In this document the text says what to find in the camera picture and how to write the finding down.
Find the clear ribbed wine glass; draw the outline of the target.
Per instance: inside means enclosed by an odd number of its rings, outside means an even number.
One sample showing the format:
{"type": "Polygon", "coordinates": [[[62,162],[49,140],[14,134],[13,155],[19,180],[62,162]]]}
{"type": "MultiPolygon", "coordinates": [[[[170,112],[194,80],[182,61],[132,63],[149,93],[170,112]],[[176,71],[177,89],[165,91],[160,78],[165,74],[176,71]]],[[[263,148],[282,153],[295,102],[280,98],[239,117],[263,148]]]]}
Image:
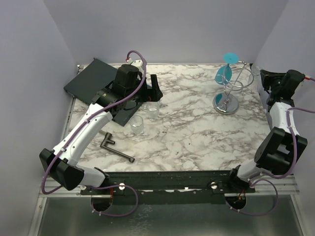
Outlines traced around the clear ribbed wine glass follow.
{"type": "Polygon", "coordinates": [[[146,105],[147,115],[150,119],[157,119],[159,116],[159,103],[158,102],[148,102],[146,105]]]}

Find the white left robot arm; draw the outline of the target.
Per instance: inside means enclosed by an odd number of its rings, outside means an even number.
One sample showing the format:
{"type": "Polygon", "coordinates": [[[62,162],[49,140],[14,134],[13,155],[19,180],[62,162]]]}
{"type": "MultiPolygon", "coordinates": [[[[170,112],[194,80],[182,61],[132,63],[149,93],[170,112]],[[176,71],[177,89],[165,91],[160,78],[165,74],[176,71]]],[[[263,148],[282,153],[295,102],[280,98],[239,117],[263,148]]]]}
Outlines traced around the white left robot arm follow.
{"type": "Polygon", "coordinates": [[[73,190],[79,185],[92,186],[98,194],[109,189],[106,174],[98,168],[78,166],[79,159],[96,134],[123,110],[129,101],[157,102],[162,98],[156,75],[151,88],[146,84],[146,63],[123,64],[115,79],[93,97],[85,115],[75,128],[52,150],[43,149],[39,159],[45,177],[52,177],[61,187],[73,190]]]}

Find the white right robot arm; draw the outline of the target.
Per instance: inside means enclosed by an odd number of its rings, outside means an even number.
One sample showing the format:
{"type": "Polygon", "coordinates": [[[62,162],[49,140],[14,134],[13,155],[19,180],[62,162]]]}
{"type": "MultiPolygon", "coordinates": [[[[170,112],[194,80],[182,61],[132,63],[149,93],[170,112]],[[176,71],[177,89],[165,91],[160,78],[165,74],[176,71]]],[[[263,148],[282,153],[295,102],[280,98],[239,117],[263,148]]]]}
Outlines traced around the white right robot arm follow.
{"type": "Polygon", "coordinates": [[[286,73],[260,71],[264,90],[269,93],[267,112],[271,117],[271,131],[258,147],[254,159],[230,171],[227,189],[233,193],[252,187],[261,176],[281,179],[292,173],[308,141],[299,135],[292,112],[292,99],[305,75],[296,70],[286,73]]]}

